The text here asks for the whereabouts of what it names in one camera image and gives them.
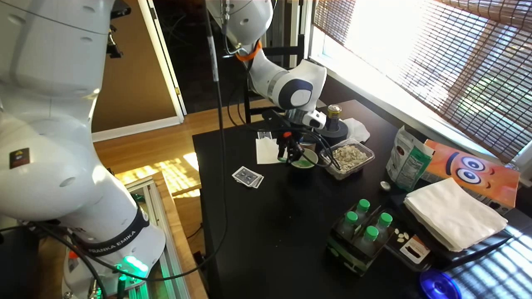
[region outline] window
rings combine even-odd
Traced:
[[[499,159],[532,140],[531,1],[320,0],[315,24]]]

